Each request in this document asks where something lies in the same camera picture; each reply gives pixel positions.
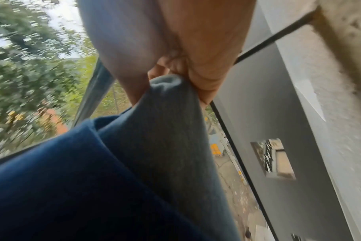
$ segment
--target fabric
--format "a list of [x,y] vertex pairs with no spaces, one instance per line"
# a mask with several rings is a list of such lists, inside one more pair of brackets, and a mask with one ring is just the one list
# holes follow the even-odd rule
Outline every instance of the fabric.
[[0,166],[0,240],[59,239],[240,240],[187,81]]

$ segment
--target hand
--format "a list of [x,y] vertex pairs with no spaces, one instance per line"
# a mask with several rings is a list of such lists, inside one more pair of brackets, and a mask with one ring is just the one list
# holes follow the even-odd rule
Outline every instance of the hand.
[[149,78],[190,79],[209,104],[239,54],[254,0],[79,0],[88,35],[132,104]]

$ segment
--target ground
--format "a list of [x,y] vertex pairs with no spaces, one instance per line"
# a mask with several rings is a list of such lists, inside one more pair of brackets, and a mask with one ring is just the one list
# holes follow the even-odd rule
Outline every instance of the ground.
[[266,221],[261,210],[258,208],[257,201],[250,187],[241,181],[234,164],[227,154],[222,157],[215,156],[215,164],[229,208],[242,240],[245,240],[246,227],[249,227],[252,240],[256,241],[256,226],[265,227]]

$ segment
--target clothing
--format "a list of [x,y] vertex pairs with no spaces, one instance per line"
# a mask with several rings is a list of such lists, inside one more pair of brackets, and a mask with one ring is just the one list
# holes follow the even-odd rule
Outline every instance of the clothing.
[[1,165],[0,240],[30,239],[240,240],[188,81]]

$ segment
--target person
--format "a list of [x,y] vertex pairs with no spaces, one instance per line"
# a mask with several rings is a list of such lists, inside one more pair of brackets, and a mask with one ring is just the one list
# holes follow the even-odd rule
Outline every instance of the person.
[[133,107],[0,165],[0,240],[240,240],[201,110],[240,52],[254,5],[79,0]]

